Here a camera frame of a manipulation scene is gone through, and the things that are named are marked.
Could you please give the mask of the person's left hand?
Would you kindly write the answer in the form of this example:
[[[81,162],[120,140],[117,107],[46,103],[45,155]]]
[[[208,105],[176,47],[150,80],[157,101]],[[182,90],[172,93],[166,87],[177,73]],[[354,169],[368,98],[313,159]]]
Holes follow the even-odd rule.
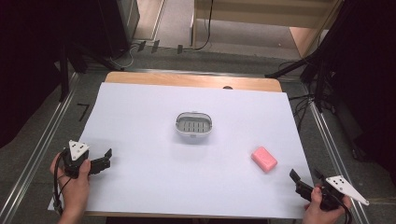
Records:
[[[60,157],[61,154],[57,153],[49,170],[56,176],[56,186],[63,189],[63,212],[81,213],[84,216],[90,194],[89,171],[91,170],[91,162],[85,160],[79,168],[78,178],[73,179],[64,175],[64,170],[59,166]]]

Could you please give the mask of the light wooden cabinet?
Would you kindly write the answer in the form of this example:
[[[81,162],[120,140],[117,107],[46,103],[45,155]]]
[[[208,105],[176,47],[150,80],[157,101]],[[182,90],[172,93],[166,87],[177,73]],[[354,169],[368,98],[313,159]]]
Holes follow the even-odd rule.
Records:
[[[194,0],[192,45],[199,19],[286,26],[302,58],[335,21],[343,0]]]

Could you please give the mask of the pink soap bar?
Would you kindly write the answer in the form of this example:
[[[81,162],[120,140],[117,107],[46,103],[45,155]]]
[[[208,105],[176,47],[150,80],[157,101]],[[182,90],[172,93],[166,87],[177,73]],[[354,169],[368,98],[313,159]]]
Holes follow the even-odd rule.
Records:
[[[251,154],[251,159],[265,173],[269,173],[277,166],[276,158],[265,147],[256,148]]]

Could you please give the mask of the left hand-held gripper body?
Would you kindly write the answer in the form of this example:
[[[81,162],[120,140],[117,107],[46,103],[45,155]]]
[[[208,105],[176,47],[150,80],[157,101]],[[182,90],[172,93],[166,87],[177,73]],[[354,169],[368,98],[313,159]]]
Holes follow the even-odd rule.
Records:
[[[69,148],[63,155],[64,173],[66,176],[77,179],[81,164],[89,157],[89,146],[74,140],[68,142]]]

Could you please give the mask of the black metal stand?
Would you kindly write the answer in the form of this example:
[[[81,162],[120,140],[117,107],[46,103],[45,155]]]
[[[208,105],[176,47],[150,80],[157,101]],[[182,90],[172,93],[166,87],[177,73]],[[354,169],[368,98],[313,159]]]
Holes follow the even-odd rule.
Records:
[[[85,73],[88,65],[82,55],[87,55],[89,51],[74,41],[64,41],[60,48],[60,74],[61,74],[61,95],[60,102],[63,102],[69,93],[69,73],[68,65],[71,64],[76,72]]]

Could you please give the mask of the white soap dish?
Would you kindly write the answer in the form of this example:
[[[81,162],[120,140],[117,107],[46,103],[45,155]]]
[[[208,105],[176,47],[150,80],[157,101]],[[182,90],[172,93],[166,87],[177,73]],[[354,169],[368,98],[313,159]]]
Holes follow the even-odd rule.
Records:
[[[176,129],[183,135],[191,138],[207,136],[212,131],[212,118],[206,113],[183,112],[177,116]]]

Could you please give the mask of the metal floor rail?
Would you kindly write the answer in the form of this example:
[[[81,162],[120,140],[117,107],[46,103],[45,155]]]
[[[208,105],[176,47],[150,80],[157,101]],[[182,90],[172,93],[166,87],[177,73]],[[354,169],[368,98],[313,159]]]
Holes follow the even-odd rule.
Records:
[[[74,73],[70,77],[68,82],[69,93],[66,94],[65,98],[59,104],[57,104],[57,107],[51,116],[46,129],[41,134],[38,143],[35,145],[35,149],[33,150],[28,162],[25,164],[20,177],[11,189],[11,192],[8,194],[5,205],[0,211],[0,224],[10,224],[11,220],[14,218],[25,193],[32,183],[38,166],[47,153],[50,142],[58,130],[64,114],[75,95],[79,80],[80,74],[78,73]]]
[[[318,112],[318,109],[315,105],[311,105],[310,109],[318,126],[318,130],[323,139],[326,150],[329,154],[330,160],[332,161],[334,171],[338,175],[344,177],[353,187],[355,187],[355,183],[350,178],[350,174],[348,173],[345,163],[342,160],[340,151],[338,150],[338,147],[332,137],[331,131],[323,114]],[[355,224],[371,224],[367,217],[364,204],[360,201],[352,200],[351,215]]]

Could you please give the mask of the black curtain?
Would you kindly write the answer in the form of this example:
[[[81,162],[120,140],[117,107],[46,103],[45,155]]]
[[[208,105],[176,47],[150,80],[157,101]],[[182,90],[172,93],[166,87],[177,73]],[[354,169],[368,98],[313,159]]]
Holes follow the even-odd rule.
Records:
[[[0,147],[60,85],[60,48],[98,56],[128,47],[119,0],[0,0]]]
[[[318,51],[349,139],[396,184],[396,0],[344,0]]]

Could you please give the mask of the person's right hand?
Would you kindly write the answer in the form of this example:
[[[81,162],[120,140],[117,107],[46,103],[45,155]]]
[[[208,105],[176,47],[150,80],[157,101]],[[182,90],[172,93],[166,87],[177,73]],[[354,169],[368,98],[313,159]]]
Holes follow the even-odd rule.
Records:
[[[304,207],[302,224],[335,224],[338,218],[346,212],[343,207],[328,212],[323,211],[320,209],[321,201],[321,186],[316,184],[311,191],[311,203]]]

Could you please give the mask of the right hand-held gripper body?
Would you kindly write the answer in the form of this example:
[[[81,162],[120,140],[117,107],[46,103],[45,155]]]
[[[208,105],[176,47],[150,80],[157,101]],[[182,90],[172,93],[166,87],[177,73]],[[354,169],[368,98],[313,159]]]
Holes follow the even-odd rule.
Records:
[[[322,211],[338,209],[344,204],[343,199],[345,196],[364,205],[370,204],[342,175],[322,176],[320,180],[322,200],[319,208]]]

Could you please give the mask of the black stand leg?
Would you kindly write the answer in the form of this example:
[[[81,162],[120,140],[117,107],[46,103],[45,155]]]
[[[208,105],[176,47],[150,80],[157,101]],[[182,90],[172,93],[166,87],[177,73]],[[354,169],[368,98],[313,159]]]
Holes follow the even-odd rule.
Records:
[[[284,75],[286,75],[287,73],[296,70],[297,68],[300,68],[302,66],[308,67],[308,66],[313,66],[314,65],[314,61],[318,58],[320,54],[319,50],[315,50],[314,52],[312,52],[311,54],[309,54],[308,56],[302,58],[301,60],[288,65],[287,67],[280,69],[279,71],[276,71],[272,74],[267,74],[264,77],[265,78],[279,78],[282,77]]]

